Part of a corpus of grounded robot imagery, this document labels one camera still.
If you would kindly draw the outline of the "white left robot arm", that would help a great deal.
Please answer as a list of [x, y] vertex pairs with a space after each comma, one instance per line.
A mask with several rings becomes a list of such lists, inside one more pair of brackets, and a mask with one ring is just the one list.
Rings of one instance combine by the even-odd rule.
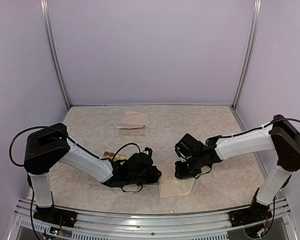
[[109, 188], [143, 187], [158, 183], [162, 176], [154, 165], [152, 153], [146, 147], [128, 159], [101, 158], [73, 140], [66, 125], [57, 123], [37, 127], [27, 137], [23, 167], [29, 175], [40, 214], [53, 223], [60, 218], [59, 209], [53, 206], [49, 176], [56, 163], [71, 166]]

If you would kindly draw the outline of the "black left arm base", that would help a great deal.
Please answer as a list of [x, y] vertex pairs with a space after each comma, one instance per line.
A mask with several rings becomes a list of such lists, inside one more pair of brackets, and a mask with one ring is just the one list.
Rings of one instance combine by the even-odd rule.
[[51, 207], [36, 207], [33, 218], [42, 222], [58, 225], [60, 227], [73, 228], [78, 213], [72, 210], [60, 209], [52, 205]]

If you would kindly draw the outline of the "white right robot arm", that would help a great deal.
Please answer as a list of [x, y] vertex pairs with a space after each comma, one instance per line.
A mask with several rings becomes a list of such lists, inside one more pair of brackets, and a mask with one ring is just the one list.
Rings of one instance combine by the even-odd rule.
[[255, 192], [252, 206], [245, 212], [250, 222], [256, 222], [265, 214], [265, 207], [288, 184], [292, 174], [300, 170], [300, 131], [294, 123], [300, 124], [300, 120], [277, 114], [258, 127], [230, 135], [216, 135], [205, 142], [187, 133], [174, 146], [180, 158], [175, 162], [174, 176], [180, 180], [197, 179], [203, 175], [204, 167], [211, 168], [237, 156], [257, 155], [266, 177]]

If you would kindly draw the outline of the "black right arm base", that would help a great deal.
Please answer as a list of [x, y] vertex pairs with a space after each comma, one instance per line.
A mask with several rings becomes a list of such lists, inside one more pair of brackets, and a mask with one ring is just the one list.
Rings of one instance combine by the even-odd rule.
[[264, 221], [273, 217], [270, 205], [258, 203], [255, 196], [249, 207], [230, 211], [228, 215], [233, 228]]

